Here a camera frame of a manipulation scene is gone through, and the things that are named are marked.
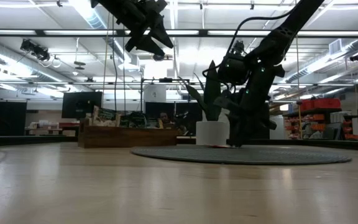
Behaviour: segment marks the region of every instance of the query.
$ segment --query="round mat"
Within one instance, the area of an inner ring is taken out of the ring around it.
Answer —
[[[212,148],[206,146],[135,147],[133,154],[175,161],[249,165],[312,165],[349,162],[350,157],[328,149],[279,146]]]

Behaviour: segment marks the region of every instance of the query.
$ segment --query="wooden crate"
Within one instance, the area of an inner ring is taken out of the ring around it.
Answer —
[[[83,148],[174,146],[178,131],[172,129],[143,129],[89,126],[81,121],[78,146]]]

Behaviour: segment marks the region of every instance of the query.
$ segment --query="cable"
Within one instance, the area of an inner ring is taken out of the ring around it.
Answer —
[[[122,46],[125,46],[125,38],[122,37]],[[126,89],[125,89],[125,54],[122,54],[122,60],[124,61],[124,67],[123,67],[123,74],[122,76],[124,77],[124,115],[127,114],[127,98],[126,98]]]
[[[112,15],[112,41],[114,41],[114,15]],[[117,111],[117,79],[118,79],[118,73],[117,73],[116,57],[115,57],[115,49],[114,49],[115,46],[116,46],[115,44],[112,45],[112,62],[114,64],[114,71],[116,73],[116,81],[114,82],[114,106],[115,106],[115,110]]]
[[[204,71],[202,72],[202,74],[203,74],[203,76],[205,77],[205,79],[210,79],[210,80],[213,80],[213,81],[216,81],[216,82],[219,82],[219,83],[223,83],[224,85],[226,85],[226,88],[227,88],[228,90],[230,90],[229,84],[227,84],[226,82],[224,82],[224,81],[222,81],[222,80],[219,80],[219,79],[217,79],[217,78],[208,77],[208,76],[205,74],[206,72],[209,72],[209,71],[211,71],[211,70],[214,70],[214,69],[219,68],[219,66],[221,66],[221,64],[219,64],[219,65],[217,65],[217,66],[215,66],[215,67],[213,67],[213,68],[209,68],[209,69],[207,69],[207,70],[204,70]]]
[[[106,83],[106,68],[107,68],[107,49],[109,45],[109,24],[110,24],[110,13],[107,18],[107,33],[106,33],[106,51],[104,52],[104,73],[103,73],[103,93],[102,93],[102,107],[104,105],[104,84]]]
[[[233,35],[233,39],[231,40],[231,43],[229,45],[229,48],[227,49],[226,54],[228,54],[230,52],[230,49],[233,46],[234,40],[236,39],[238,32],[240,31],[242,25],[244,25],[246,22],[253,21],[253,20],[276,20],[276,19],[282,19],[284,17],[289,16],[295,10],[295,8],[296,8],[296,6],[294,8],[292,8],[291,11],[288,11],[287,13],[282,14],[281,16],[275,16],[275,17],[250,17],[250,18],[244,19],[239,24],[239,26],[237,27],[237,29],[236,29],[236,31],[235,31],[235,33]]]

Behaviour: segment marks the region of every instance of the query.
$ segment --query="black partition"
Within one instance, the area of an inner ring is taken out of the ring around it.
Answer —
[[[23,136],[27,102],[0,102],[0,136]]]

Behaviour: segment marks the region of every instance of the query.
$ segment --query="black panel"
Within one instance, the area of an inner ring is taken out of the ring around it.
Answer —
[[[27,103],[0,102],[0,136],[23,136]]]
[[[93,107],[102,105],[102,92],[65,93],[63,97],[62,118],[85,118]]]

